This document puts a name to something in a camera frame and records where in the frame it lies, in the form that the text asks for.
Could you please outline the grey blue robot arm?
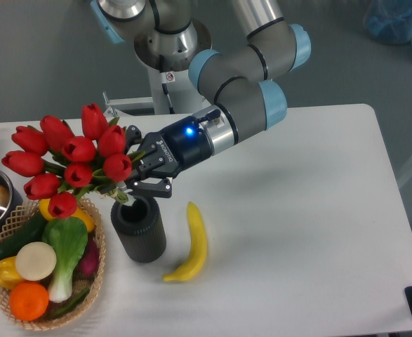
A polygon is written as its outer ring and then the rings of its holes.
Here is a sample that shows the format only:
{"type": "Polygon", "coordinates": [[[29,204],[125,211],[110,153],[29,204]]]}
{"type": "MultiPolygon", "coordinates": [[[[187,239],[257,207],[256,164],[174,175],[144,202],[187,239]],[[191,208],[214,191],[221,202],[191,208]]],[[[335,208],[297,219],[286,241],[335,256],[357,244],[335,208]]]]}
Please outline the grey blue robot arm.
{"type": "Polygon", "coordinates": [[[128,146],[142,158],[103,194],[170,197],[172,180],[280,122],[287,112],[284,92],[275,78],[304,64],[311,42],[300,25],[290,25],[275,1],[233,1],[247,45],[232,55],[211,47],[208,30],[192,17],[189,1],[92,1],[91,8],[114,42],[131,41],[142,63],[154,70],[167,101],[175,95],[165,77],[186,72],[190,85],[183,98],[202,97],[208,107],[160,131],[140,136],[128,146]]]}

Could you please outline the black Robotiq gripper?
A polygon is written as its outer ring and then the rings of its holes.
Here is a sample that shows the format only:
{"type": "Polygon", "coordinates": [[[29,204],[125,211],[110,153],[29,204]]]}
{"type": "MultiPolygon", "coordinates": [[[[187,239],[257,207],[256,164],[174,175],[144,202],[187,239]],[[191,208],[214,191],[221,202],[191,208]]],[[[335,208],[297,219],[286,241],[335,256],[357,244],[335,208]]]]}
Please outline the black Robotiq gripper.
{"type": "Polygon", "coordinates": [[[142,133],[135,125],[125,132],[124,152],[138,145],[145,154],[136,169],[140,180],[163,178],[157,183],[127,180],[126,186],[133,195],[168,199],[172,196],[172,179],[180,172],[208,159],[212,148],[205,131],[196,119],[181,119],[160,131],[142,133]]]}

